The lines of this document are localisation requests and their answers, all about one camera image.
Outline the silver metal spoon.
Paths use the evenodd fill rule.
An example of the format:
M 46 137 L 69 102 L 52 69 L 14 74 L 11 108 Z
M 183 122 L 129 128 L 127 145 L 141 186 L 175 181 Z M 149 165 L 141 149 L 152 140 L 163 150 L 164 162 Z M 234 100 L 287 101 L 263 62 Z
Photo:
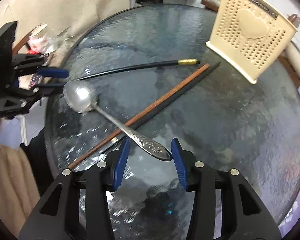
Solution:
M 79 114 L 91 111 L 100 113 L 153 158 L 161 161 L 172 160 L 172 155 L 162 144 L 140 134 L 105 112 L 98 105 L 95 87 L 90 83 L 85 81 L 68 81 L 63 86 L 63 96 L 68 106 Z

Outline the black gold-tipped chopstick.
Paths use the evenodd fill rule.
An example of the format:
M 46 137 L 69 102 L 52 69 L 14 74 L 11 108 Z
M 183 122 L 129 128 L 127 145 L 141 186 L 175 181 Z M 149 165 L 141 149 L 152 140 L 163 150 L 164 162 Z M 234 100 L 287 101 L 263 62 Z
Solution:
M 107 76 L 107 75 L 111 75 L 111 74 L 118 74 L 118 73 L 122 73 L 122 72 L 128 72 L 131 70 L 142 70 L 142 69 L 157 68 L 157 67 L 183 66 L 183 65 L 193 66 L 193 65 L 198 65 L 198 64 L 200 64 L 199 59 L 180 59 L 180 60 L 172 60 L 172 61 L 161 61 L 161 62 L 137 64 L 137 65 L 127 66 L 127 67 L 122 67 L 122 68 L 117 68 L 117 69 L 106 70 L 106 71 L 103 71 L 100 73 L 91 74 L 91 75 L 84 76 L 84 77 L 79 77 L 79 78 L 75 79 L 75 81 L 88 80 L 88 79 L 92 79 L 95 77 L 102 77 L 102 76 Z

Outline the wooden handled spoon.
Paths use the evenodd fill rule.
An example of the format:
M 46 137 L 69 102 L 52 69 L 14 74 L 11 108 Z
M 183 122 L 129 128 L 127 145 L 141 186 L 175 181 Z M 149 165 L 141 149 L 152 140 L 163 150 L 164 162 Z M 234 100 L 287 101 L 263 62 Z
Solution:
M 297 28 L 298 27 L 298 15 L 297 14 L 291 14 L 288 16 L 288 20 Z

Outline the clear plastic bag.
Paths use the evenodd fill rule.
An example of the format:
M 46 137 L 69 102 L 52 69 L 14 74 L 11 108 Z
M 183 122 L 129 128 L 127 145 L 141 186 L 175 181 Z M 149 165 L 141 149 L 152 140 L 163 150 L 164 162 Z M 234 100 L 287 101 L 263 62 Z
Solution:
M 48 54 L 57 50 L 57 39 L 52 35 L 52 31 L 47 23 L 36 26 L 28 40 L 30 48 L 38 54 Z

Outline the brown chopstick under spoon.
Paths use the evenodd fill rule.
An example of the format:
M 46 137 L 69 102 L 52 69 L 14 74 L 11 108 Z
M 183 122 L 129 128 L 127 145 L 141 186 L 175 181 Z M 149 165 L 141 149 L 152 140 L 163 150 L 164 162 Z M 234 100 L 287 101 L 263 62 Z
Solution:
M 174 96 L 177 92 L 185 88 L 187 85 L 189 85 L 192 81 L 194 81 L 196 78 L 198 78 L 200 75 L 202 75 L 205 71 L 208 69 L 211 69 L 211 66 L 209 64 L 204 64 L 201 66 L 198 70 L 196 70 L 193 74 L 188 76 L 185 80 L 181 81 L 179 84 L 177 84 L 175 87 L 173 87 L 171 90 L 169 90 L 166 94 L 164 94 L 162 97 L 151 103 L 148 107 L 146 107 L 143 111 L 132 117 L 130 120 L 126 122 L 127 126 L 131 126 L 144 118 L 147 114 L 152 113 L 156 108 L 158 108 L 160 105 L 162 105 L 164 102 L 166 102 L 168 99 L 170 99 L 172 96 Z M 120 134 L 120 131 L 117 129 L 113 133 L 111 133 L 109 136 L 107 136 L 105 139 L 103 139 L 101 142 L 96 144 L 93 148 L 91 148 L 88 152 L 86 152 L 84 155 L 77 158 L 75 161 L 73 161 L 70 165 L 68 165 L 66 168 L 68 169 L 74 169 L 78 164 L 80 164 L 82 161 L 87 159 L 89 156 L 91 156 L 93 153 L 95 153 L 97 150 L 102 148 L 104 145 L 106 145 L 108 142 L 113 141 L 114 138 L 116 138 Z

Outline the black short chopstick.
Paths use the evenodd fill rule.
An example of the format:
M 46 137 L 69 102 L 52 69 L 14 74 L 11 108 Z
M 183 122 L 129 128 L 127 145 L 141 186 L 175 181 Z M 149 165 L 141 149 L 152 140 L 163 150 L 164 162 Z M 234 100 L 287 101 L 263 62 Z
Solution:
M 198 83 L 200 80 L 203 79 L 203 77 L 209 75 L 211 72 L 213 72 L 221 62 L 217 62 L 211 66 L 211 69 L 208 69 L 205 71 L 202 75 L 200 75 L 198 78 L 196 78 L 194 81 L 192 81 L 189 85 L 187 85 L 185 88 L 177 92 L 174 96 L 172 96 L 170 99 L 168 99 L 166 102 L 164 102 L 162 105 L 160 105 L 158 108 L 156 108 L 152 113 L 147 114 L 144 118 L 136 122 L 135 124 L 129 126 L 129 128 L 139 128 L 141 127 L 144 123 L 150 120 L 150 118 L 154 117 L 156 114 L 158 114 L 160 111 L 165 109 L 167 106 L 169 106 L 173 101 L 175 101 L 178 97 L 183 95 L 186 91 L 188 91 L 190 88 L 192 88 L 196 83 Z

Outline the beige curtain cloth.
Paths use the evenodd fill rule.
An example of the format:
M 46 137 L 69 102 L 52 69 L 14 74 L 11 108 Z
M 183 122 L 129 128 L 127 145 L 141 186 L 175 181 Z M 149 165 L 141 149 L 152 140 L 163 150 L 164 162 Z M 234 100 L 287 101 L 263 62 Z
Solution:
M 19 42 L 39 24 L 47 24 L 59 37 L 53 61 L 59 65 L 74 43 L 105 18 L 130 7 L 130 0 L 1 0 L 0 28 L 17 21 L 15 41 Z

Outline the round glass table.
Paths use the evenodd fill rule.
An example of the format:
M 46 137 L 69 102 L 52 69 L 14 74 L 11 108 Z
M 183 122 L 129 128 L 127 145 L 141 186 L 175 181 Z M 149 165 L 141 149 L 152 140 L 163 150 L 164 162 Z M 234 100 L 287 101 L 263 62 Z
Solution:
M 199 59 L 221 64 L 140 128 L 170 148 L 178 138 L 210 167 L 238 169 L 277 223 L 300 179 L 300 96 L 279 61 L 250 84 L 210 51 L 215 13 L 186 5 L 130 9 L 95 26 L 63 67 L 71 79 L 136 64 Z M 194 193 L 179 184 L 173 162 L 131 144 L 119 189 L 108 193 L 116 239 L 185 239 Z

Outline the cream plastic utensil holder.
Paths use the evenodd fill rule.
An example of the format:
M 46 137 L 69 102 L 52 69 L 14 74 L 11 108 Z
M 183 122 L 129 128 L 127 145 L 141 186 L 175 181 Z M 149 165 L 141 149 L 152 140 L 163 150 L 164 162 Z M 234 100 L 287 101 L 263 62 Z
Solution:
M 221 0 L 206 46 L 255 84 L 296 32 L 295 25 L 264 0 Z

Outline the white pan with lid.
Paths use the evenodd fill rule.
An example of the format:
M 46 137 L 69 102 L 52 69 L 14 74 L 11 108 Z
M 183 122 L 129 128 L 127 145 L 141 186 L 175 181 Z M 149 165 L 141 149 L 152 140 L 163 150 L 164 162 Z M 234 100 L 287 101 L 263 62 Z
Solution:
M 288 61 L 290 62 L 294 71 L 300 79 L 300 50 L 297 48 L 293 41 L 290 41 L 287 45 L 286 54 Z

